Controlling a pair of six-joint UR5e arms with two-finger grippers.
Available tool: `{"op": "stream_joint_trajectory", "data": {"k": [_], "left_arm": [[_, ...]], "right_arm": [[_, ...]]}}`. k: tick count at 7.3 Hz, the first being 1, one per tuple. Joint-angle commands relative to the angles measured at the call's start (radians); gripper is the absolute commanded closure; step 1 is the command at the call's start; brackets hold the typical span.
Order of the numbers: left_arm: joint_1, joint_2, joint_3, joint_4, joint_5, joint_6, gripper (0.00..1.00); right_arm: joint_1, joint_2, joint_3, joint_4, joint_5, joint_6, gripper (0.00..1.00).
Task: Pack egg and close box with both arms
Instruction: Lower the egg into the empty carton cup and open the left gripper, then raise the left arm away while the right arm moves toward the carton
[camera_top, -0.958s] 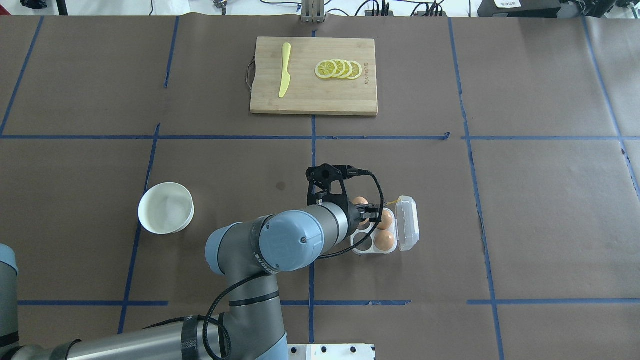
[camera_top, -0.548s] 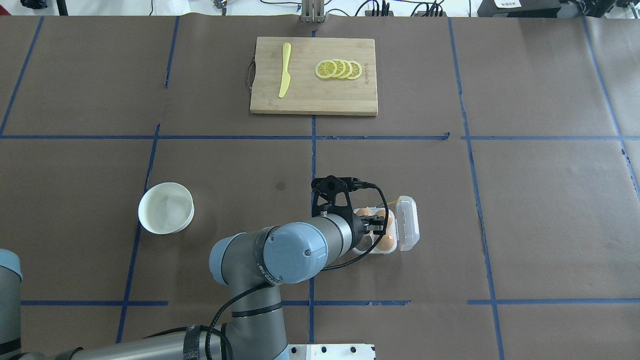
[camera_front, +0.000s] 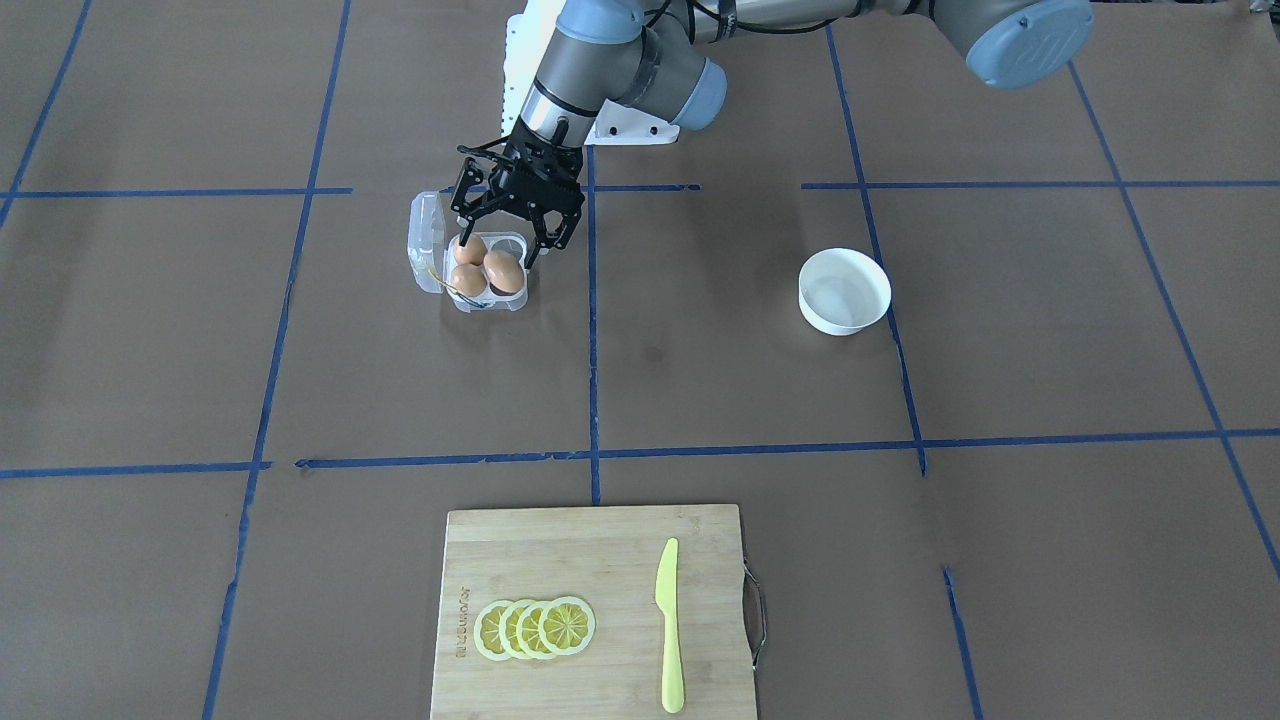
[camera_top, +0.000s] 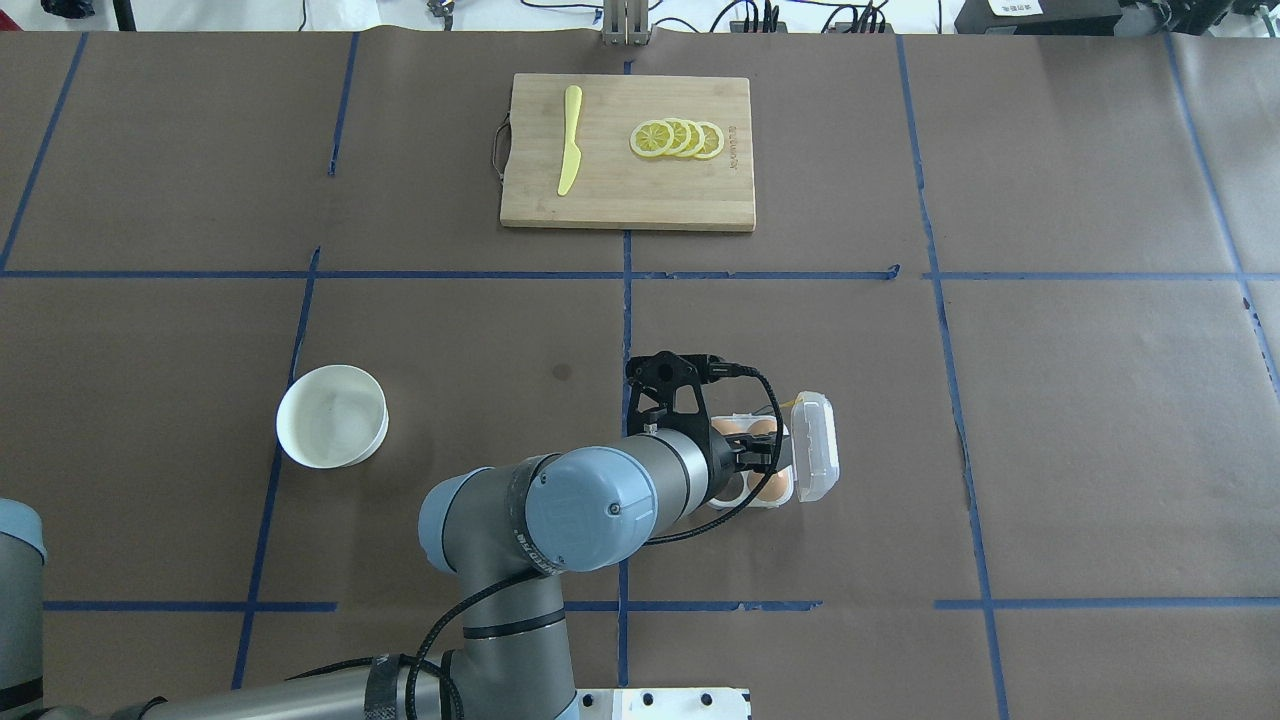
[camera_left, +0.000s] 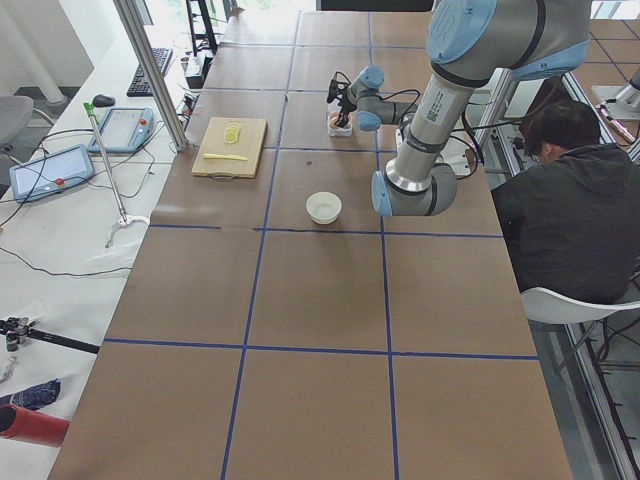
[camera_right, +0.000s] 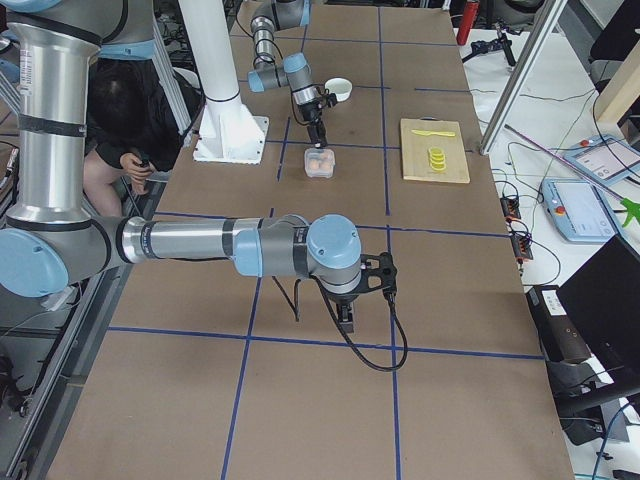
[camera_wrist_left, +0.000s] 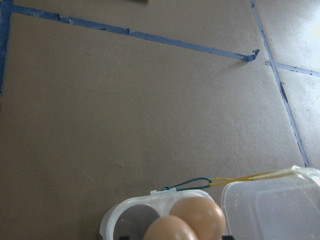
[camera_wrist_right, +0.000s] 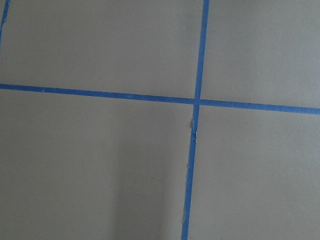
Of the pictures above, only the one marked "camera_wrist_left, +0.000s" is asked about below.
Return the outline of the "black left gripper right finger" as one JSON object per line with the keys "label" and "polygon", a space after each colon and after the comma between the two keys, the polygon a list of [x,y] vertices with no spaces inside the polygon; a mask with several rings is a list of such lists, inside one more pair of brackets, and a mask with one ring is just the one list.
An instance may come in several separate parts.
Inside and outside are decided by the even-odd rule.
{"label": "black left gripper right finger", "polygon": [[235,240],[235,238],[232,235],[223,235],[221,240]]}

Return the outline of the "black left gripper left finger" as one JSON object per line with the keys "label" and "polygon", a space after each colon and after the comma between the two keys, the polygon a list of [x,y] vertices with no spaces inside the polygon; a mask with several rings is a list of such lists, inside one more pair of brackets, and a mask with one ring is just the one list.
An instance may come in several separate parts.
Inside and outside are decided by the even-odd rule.
{"label": "black left gripper left finger", "polygon": [[129,236],[120,236],[119,240],[129,240]]}

